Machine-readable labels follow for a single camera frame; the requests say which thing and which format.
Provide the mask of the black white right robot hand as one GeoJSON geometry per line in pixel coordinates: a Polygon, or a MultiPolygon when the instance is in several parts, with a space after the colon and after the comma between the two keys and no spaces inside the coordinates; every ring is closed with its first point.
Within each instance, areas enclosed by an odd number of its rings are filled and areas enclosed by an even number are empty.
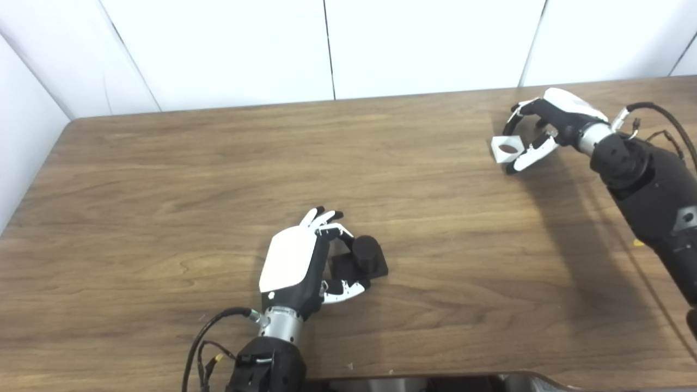
{"type": "Polygon", "coordinates": [[[542,96],[525,100],[512,108],[503,135],[512,136],[525,116],[537,115],[537,127],[542,129],[505,172],[517,174],[551,154],[560,146],[571,146],[580,153],[592,156],[600,141],[612,134],[608,118],[585,100],[559,88],[548,88],[542,96]]]}

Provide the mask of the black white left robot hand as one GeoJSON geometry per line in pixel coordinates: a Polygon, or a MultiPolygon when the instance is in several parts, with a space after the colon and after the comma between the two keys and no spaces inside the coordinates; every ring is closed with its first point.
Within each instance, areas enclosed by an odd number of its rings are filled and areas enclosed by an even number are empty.
{"type": "Polygon", "coordinates": [[[343,216],[317,206],[297,225],[272,236],[259,280],[264,311],[288,308],[306,322],[323,304],[349,300],[371,287],[368,279],[323,277],[331,241],[339,239],[348,247],[355,241],[338,221],[343,216]]]}

